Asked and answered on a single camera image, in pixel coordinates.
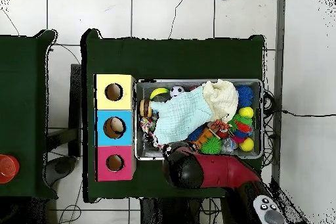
light blue cloth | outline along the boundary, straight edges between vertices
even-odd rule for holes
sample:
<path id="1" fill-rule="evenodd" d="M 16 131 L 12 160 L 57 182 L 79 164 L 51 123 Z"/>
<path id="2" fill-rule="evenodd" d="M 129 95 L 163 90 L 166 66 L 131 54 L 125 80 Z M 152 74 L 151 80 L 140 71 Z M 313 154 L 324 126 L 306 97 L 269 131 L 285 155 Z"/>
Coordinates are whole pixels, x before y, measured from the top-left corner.
<path id="1" fill-rule="evenodd" d="M 212 116 L 203 98 L 203 87 L 181 93 L 167 102 L 151 102 L 150 106 L 159 112 L 154 131 L 159 145 L 185 140 Z"/>

yellow block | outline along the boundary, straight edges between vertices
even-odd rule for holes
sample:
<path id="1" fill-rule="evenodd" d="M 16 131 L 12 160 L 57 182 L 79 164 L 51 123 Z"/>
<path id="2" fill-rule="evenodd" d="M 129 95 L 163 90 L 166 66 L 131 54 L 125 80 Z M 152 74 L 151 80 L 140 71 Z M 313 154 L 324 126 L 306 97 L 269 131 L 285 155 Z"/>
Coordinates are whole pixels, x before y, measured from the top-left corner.
<path id="1" fill-rule="evenodd" d="M 97 74 L 96 97 L 98 110 L 131 110 L 133 101 L 134 78 L 123 74 Z M 116 83 L 122 88 L 122 96 L 118 101 L 106 97 L 105 89 L 109 84 Z"/>

remote controller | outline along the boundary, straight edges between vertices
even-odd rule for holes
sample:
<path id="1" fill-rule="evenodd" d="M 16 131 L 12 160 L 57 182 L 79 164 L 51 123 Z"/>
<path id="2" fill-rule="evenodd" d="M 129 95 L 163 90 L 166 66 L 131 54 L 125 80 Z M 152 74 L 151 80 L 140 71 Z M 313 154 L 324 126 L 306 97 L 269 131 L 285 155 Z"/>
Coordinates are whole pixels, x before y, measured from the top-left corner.
<path id="1" fill-rule="evenodd" d="M 277 205 L 268 196 L 256 197 L 253 207 L 262 224 L 288 224 Z"/>

blue block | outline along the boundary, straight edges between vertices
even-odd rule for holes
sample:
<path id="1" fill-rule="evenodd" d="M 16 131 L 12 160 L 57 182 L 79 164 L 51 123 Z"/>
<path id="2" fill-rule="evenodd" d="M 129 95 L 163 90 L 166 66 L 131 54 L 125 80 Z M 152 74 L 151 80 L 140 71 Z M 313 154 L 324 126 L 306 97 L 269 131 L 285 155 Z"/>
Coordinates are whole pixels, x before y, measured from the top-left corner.
<path id="1" fill-rule="evenodd" d="M 98 110 L 97 111 L 97 132 L 98 146 L 131 146 L 132 141 L 132 113 L 131 111 L 119 110 Z M 123 120 L 126 125 L 126 132 L 118 138 L 111 139 L 104 133 L 105 121 L 111 117 L 118 117 Z"/>

soccer ball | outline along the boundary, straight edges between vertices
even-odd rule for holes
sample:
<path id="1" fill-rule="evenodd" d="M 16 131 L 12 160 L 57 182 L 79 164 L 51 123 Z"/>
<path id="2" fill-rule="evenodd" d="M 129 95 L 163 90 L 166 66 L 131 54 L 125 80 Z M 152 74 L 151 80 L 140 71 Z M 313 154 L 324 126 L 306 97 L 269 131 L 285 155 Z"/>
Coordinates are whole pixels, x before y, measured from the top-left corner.
<path id="1" fill-rule="evenodd" d="M 183 87 L 181 86 L 174 86 L 173 88 L 171 88 L 171 91 L 170 91 L 170 94 L 171 94 L 171 97 L 175 97 L 181 93 L 184 92 L 184 89 Z"/>

